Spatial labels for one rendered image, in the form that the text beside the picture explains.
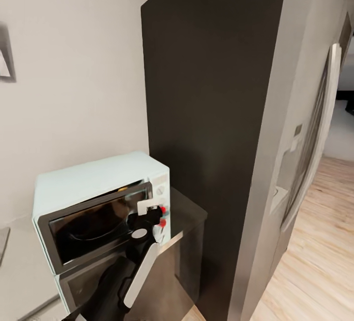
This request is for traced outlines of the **microwave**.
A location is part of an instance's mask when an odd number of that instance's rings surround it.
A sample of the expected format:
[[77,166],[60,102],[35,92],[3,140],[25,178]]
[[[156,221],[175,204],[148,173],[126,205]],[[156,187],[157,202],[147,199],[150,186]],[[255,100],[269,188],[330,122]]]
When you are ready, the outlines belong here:
[[142,151],[38,175],[32,222],[52,275],[129,240],[126,216],[138,213],[138,201],[159,197],[164,213],[170,168]]

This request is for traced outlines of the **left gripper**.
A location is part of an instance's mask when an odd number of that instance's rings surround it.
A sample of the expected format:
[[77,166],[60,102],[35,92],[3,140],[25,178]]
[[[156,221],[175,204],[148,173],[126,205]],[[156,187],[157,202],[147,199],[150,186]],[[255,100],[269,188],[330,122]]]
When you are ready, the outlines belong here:
[[137,223],[147,221],[152,227],[160,224],[160,218],[163,217],[163,212],[160,205],[147,210],[147,214],[138,215],[138,213],[130,213],[126,216],[126,224],[129,225],[129,230],[134,230]]

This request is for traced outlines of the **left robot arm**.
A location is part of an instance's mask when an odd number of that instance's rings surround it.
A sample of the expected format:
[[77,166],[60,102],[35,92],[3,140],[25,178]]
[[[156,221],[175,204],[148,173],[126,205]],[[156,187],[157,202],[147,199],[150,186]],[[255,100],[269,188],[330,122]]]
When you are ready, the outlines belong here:
[[158,256],[159,246],[152,230],[163,217],[162,203],[161,197],[138,201],[138,213],[126,216],[126,224],[133,230],[126,244],[127,258],[118,257],[105,270],[75,321],[123,321],[130,312]]

